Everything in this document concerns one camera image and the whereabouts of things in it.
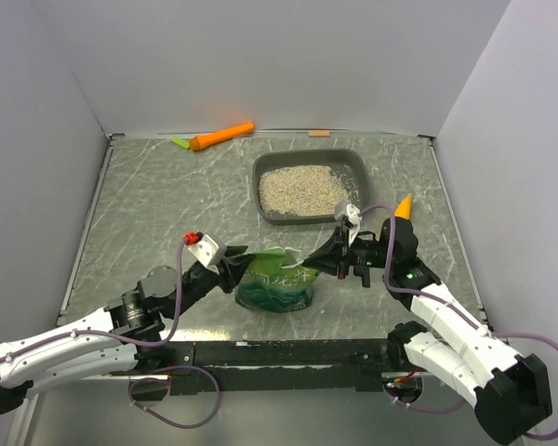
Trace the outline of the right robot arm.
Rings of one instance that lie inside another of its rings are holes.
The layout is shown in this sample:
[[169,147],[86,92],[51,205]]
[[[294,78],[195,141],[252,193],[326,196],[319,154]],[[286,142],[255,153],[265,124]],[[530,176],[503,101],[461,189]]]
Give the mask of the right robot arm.
[[398,370],[419,367],[454,389],[471,405],[486,434],[508,445],[552,414],[548,370],[534,354],[524,356],[495,338],[419,258],[411,222],[394,217],[380,234],[350,236],[342,222],[303,262],[344,279],[353,273],[369,287],[369,271],[383,269],[390,295],[417,321],[389,334],[387,357]]

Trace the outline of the black bag clip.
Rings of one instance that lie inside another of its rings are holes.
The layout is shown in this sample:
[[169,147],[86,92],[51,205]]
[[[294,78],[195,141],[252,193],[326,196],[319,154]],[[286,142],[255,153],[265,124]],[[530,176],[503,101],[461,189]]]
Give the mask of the black bag clip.
[[364,288],[370,288],[371,287],[371,278],[370,278],[370,272],[369,272],[368,269],[355,269],[353,273],[356,277],[359,277],[361,279],[362,286]]

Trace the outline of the yellow plastic scoop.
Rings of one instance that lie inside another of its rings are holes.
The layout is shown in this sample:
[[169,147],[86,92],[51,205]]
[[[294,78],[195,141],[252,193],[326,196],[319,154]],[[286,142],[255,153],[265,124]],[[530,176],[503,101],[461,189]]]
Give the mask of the yellow plastic scoop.
[[412,194],[408,194],[397,206],[394,214],[396,217],[409,219],[411,215],[411,208],[413,204]]

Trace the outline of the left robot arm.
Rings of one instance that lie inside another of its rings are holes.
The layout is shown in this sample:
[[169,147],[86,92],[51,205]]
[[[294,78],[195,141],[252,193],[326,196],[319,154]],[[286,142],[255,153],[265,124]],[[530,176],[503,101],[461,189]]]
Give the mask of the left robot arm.
[[77,321],[10,342],[0,341],[0,415],[54,386],[85,377],[141,371],[165,362],[179,317],[214,288],[230,293],[254,255],[230,246],[188,270],[160,266],[120,297]]

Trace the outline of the green litter bag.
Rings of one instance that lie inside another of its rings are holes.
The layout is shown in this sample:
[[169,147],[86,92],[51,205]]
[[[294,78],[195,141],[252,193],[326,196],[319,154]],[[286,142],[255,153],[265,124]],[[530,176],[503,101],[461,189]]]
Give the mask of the green litter bag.
[[234,290],[234,301],[243,308],[287,313],[312,304],[317,269],[303,266],[300,250],[274,246],[255,253],[243,279]]

